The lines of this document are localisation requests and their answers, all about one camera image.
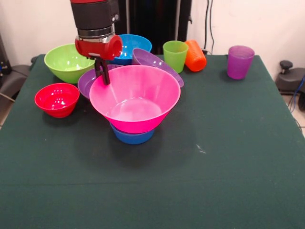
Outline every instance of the orange cup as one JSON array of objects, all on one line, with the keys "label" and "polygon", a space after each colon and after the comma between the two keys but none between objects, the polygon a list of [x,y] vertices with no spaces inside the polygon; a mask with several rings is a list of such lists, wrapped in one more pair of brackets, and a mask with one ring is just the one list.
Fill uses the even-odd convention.
[{"label": "orange cup", "polygon": [[185,64],[192,72],[201,71],[206,66],[206,58],[195,40],[185,42],[189,49],[187,51]]}]

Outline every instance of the floor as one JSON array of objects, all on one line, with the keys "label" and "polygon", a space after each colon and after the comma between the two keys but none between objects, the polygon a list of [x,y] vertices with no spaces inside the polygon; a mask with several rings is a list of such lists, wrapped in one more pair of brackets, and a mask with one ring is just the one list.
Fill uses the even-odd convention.
[{"label": "floor", "polygon": [[0,130],[5,122],[6,117],[9,115],[11,108],[14,103],[8,99],[1,98],[0,99]]},{"label": "floor", "polygon": [[[283,95],[284,101],[288,104],[289,100],[291,99],[290,95]],[[0,107],[0,130],[3,126],[6,117],[10,113],[11,108],[13,107],[14,103],[6,100],[3,101],[3,98],[1,99],[1,107]],[[299,122],[302,128],[303,135],[305,137],[305,112],[301,112],[298,108],[298,106],[295,107],[295,110],[292,112],[292,116]]]},{"label": "floor", "polygon": [[[282,95],[282,97],[286,104],[288,104],[291,99],[291,95]],[[302,127],[301,129],[303,132],[303,136],[305,137],[305,112],[299,110],[299,107],[297,105],[298,99],[299,98],[297,97],[295,110],[292,112],[292,116],[295,118],[296,121],[299,122],[300,126]]]}]

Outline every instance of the lavender bowl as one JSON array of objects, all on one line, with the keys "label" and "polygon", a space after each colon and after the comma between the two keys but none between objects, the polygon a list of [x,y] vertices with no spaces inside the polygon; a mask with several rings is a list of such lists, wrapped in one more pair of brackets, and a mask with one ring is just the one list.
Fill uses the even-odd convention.
[{"label": "lavender bowl", "polygon": [[165,63],[159,57],[153,55],[152,53],[144,49],[135,48],[133,50],[132,64],[148,65],[148,66],[160,68],[171,74],[178,81],[180,87],[184,86],[183,79],[173,68],[171,68],[167,63]]},{"label": "lavender bowl", "polygon": [[[111,70],[114,68],[121,67],[122,65],[108,64],[107,66],[108,66],[108,70]],[[93,68],[85,72],[78,81],[78,85],[77,85],[78,89],[80,90],[81,94],[87,99],[89,99],[89,91],[95,80],[96,80],[96,75],[95,75],[95,69]]]}]

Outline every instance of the pink bowl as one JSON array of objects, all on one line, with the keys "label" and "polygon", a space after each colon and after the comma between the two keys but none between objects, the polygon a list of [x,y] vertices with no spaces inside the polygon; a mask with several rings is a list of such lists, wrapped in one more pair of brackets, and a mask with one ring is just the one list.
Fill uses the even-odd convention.
[{"label": "pink bowl", "polygon": [[72,113],[80,97],[78,88],[69,83],[54,83],[40,89],[35,95],[36,105],[55,118]]},{"label": "pink bowl", "polygon": [[99,77],[91,86],[93,107],[121,131],[140,134],[155,129],[177,104],[180,86],[164,70],[129,65],[109,71],[110,85]]}]

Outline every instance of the bowl rim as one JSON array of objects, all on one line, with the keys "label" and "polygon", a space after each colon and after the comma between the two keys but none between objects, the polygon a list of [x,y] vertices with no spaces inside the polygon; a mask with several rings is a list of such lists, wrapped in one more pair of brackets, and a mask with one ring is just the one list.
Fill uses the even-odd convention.
[{"label": "bowl rim", "polygon": [[[119,37],[128,37],[128,36],[132,36],[132,37],[141,37],[141,38],[144,38],[146,41],[148,41],[148,43],[150,44],[150,48],[149,48],[149,50],[146,50],[146,51],[148,51],[148,52],[150,52],[151,50],[152,50],[152,48],[153,48],[153,44],[151,43],[151,41],[149,40],[149,39],[147,39],[147,38],[145,38],[145,37],[143,37],[143,36],[140,36],[140,35],[136,35],[136,34],[120,34],[119,35]],[[120,58],[120,56],[118,56],[118,57],[115,57],[115,59],[116,60],[132,60],[132,56],[131,56],[131,58]]]},{"label": "bowl rim", "polygon": [[[70,87],[72,87],[72,88],[76,88],[76,89],[77,89],[77,98],[76,98],[72,103],[70,103],[70,104],[69,104],[68,106],[66,106],[66,107],[55,108],[55,109],[44,108],[44,107],[40,106],[39,104],[37,104],[36,101],[37,101],[38,94],[39,94],[42,90],[44,90],[44,89],[46,89],[46,88],[48,88],[48,87],[50,87],[50,86],[59,85],[59,84],[60,84],[60,85],[63,85],[63,84],[64,84],[64,85],[68,85],[68,86],[70,86]],[[58,110],[67,108],[67,107],[69,107],[69,106],[75,104],[75,103],[79,100],[79,98],[80,98],[80,90],[78,90],[78,88],[77,88],[75,85],[70,84],[70,83],[52,83],[52,84],[49,84],[49,85],[47,85],[47,86],[41,88],[41,89],[36,93],[35,98],[34,98],[34,101],[35,101],[35,104],[36,104],[40,109],[42,109],[42,110],[44,110],[44,111],[58,111]]]},{"label": "bowl rim", "polygon": [[[119,67],[122,67],[122,66],[123,66],[123,65],[120,65],[120,64],[111,64],[111,63],[108,64],[107,66],[109,66],[109,65],[115,65],[115,66],[116,66],[115,68],[119,68]],[[80,91],[80,93],[82,94],[82,96],[84,96],[86,99],[89,99],[89,100],[90,100],[89,95],[86,96],[85,93],[84,93],[84,91],[81,90],[80,81],[82,80],[82,78],[83,78],[83,76],[84,76],[85,74],[87,74],[88,72],[91,72],[91,71],[95,71],[95,69],[92,68],[92,69],[89,69],[88,71],[86,71],[83,75],[81,75],[81,77],[78,79],[78,82],[77,82],[78,90]]]},{"label": "bowl rim", "polygon": [[[144,64],[144,63],[141,63],[140,59],[138,59],[139,55],[136,55],[136,52],[140,51],[140,52],[144,52],[145,54],[147,54],[149,57],[153,57],[155,60],[158,60],[158,61],[161,61],[163,63],[163,66],[168,68],[168,69],[171,69],[172,70],[172,73],[170,73],[169,71],[166,71],[162,68],[160,68],[159,66],[154,66],[152,65],[150,62],[148,62],[149,65],[147,64]],[[146,65],[146,66],[152,66],[152,67],[155,67],[155,68],[159,68],[161,70],[164,70],[166,72],[168,72],[169,74],[171,74],[179,83],[179,78],[181,78],[181,76],[171,67],[169,66],[164,60],[162,60],[161,58],[159,58],[158,56],[152,54],[151,52],[148,52],[146,51],[145,49],[141,49],[141,48],[134,48],[133,51],[132,51],[132,60],[135,60],[138,65]],[[181,85],[179,84],[180,87],[183,87],[184,86],[184,80],[181,78]]]},{"label": "bowl rim", "polygon": [[92,64],[91,64],[91,65],[89,65],[89,66],[87,66],[87,67],[82,67],[82,68],[77,69],[77,70],[60,70],[60,69],[56,69],[56,68],[54,68],[54,67],[51,67],[49,64],[47,64],[46,58],[47,58],[47,56],[48,56],[52,51],[54,51],[54,50],[56,50],[56,49],[58,49],[58,48],[61,48],[61,47],[63,47],[63,46],[70,46],[70,45],[74,45],[74,46],[75,46],[74,43],[63,44],[63,45],[57,46],[57,47],[51,49],[50,51],[48,51],[47,54],[45,54],[45,56],[44,56],[44,58],[43,58],[44,64],[45,64],[48,68],[50,68],[50,69],[52,69],[52,70],[55,70],[55,71],[58,71],[58,72],[65,72],[65,73],[77,72],[77,71],[79,71],[79,70],[84,70],[84,69],[89,68],[89,67],[92,67],[92,66],[94,65],[94,61],[92,61]]},{"label": "bowl rim", "polygon": [[111,128],[113,129],[114,132],[119,133],[123,136],[128,136],[128,137],[140,137],[140,136],[143,136],[143,135],[150,135],[150,134],[154,133],[154,130],[155,130],[155,129],[152,129],[150,131],[140,133],[140,134],[130,134],[130,133],[124,132],[122,130],[119,130],[111,122],[109,122],[109,124],[110,124],[110,126],[111,126]]},{"label": "bowl rim", "polygon": [[179,95],[177,96],[177,99],[176,101],[164,112],[162,112],[160,115],[158,116],[155,116],[155,117],[152,117],[152,118],[148,118],[148,119],[142,119],[142,120],[136,120],[136,121],[126,121],[126,120],[121,120],[121,119],[115,119],[113,117],[110,117],[108,116],[107,114],[104,114],[102,112],[100,112],[98,109],[96,109],[96,106],[92,103],[92,100],[91,100],[91,89],[92,89],[92,86],[91,86],[91,89],[90,89],[90,92],[89,92],[89,97],[90,97],[90,102],[91,102],[91,105],[94,107],[94,109],[99,112],[101,115],[103,115],[105,118],[107,119],[110,119],[110,120],[114,120],[114,121],[118,121],[118,122],[126,122],[126,123],[138,123],[138,122],[146,122],[146,121],[151,121],[155,118],[158,118],[158,117],[161,117],[162,115],[165,115],[167,113],[169,113],[176,105],[177,103],[179,102],[179,99],[181,97],[181,88],[180,88],[180,85],[178,83],[178,81],[175,79],[175,77],[173,77],[170,73],[168,73],[167,71],[163,70],[163,69],[160,69],[160,68],[156,68],[156,67],[152,67],[152,66],[148,66],[148,65],[126,65],[126,66],[123,66],[123,67],[120,67],[120,68],[151,68],[152,70],[157,70],[157,71],[162,71],[163,73],[165,73],[166,75],[168,75],[169,77],[171,77],[173,79],[173,82],[174,84],[176,84],[176,86],[179,88]]}]

